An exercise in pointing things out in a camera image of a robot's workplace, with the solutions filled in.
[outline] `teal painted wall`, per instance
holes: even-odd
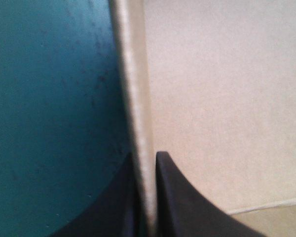
[[[43,237],[129,151],[106,0],[0,0],[0,237]]]

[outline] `black object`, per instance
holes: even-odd
[[[156,175],[162,237],[263,237],[204,198],[167,152],[157,153]],[[138,237],[140,214],[129,155],[97,200],[50,237]]]
[[[137,237],[140,202],[135,186],[129,155],[97,200],[50,237]]]
[[[159,228],[163,237],[262,237],[204,198],[167,152],[156,156]]]

